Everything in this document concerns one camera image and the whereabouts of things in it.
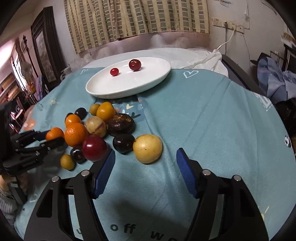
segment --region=power cord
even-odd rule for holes
[[[221,44],[221,45],[217,48],[217,50],[218,50],[219,48],[221,48],[224,44],[227,44],[227,43],[232,39],[234,32],[235,32],[235,27],[233,27],[233,33],[232,33],[230,39],[229,39],[228,41],[226,41],[225,43]]]

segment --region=picture frame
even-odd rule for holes
[[[61,71],[66,68],[59,46],[52,7],[45,7],[31,26],[37,62],[49,91],[61,82]]]

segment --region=small yellow fruit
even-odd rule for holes
[[[139,162],[151,163],[160,157],[163,151],[163,143],[156,135],[141,135],[135,139],[133,151]]]
[[[68,154],[64,154],[60,159],[61,167],[72,171],[75,168],[76,163],[72,160],[71,156]]]
[[[116,113],[113,105],[110,102],[102,103],[96,111],[96,116],[100,117],[103,121],[109,120]]]
[[[99,108],[99,104],[92,104],[91,107],[89,108],[89,112],[91,115],[96,115],[96,112]]]

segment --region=blue tablecloth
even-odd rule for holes
[[[68,112],[103,102],[85,91],[86,82],[99,70],[81,69],[68,76],[34,107],[23,129],[64,130]],[[187,192],[176,164],[179,147],[217,176],[242,176],[269,238],[286,221],[296,201],[296,163],[287,131],[269,99],[208,70],[173,69],[156,87],[111,102],[117,111],[134,117],[135,137],[159,136],[163,154],[156,163],[144,165],[134,153],[116,152],[105,192],[94,201],[110,241],[147,241],[156,233],[165,241],[184,239],[198,200]],[[106,141],[112,146],[111,136]],[[19,234],[24,236],[36,200],[52,176],[73,177],[91,165],[87,161],[70,172],[59,166],[58,157],[51,157],[31,170],[35,186],[16,219]],[[73,197],[70,209],[75,235],[82,239]]]

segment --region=robotic hand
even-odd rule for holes
[[[20,188],[17,175],[35,168],[43,163],[43,158],[54,148],[64,144],[62,137],[43,142],[38,147],[26,148],[35,141],[42,141],[48,131],[27,131],[10,136],[11,102],[0,105],[0,174],[13,176],[14,181],[9,183],[9,189],[19,204],[24,204],[27,197]]]
[[[209,240],[219,194],[224,195],[223,214],[218,236],[211,240],[268,241],[261,214],[240,176],[217,177],[189,159],[182,148],[177,150],[176,159],[189,193],[200,199],[184,241]],[[93,163],[90,170],[73,178],[54,176],[35,205],[24,241],[80,240],[73,233],[68,195],[74,195],[83,240],[108,241],[93,199],[103,193],[114,164],[115,152],[110,149],[106,158]]]

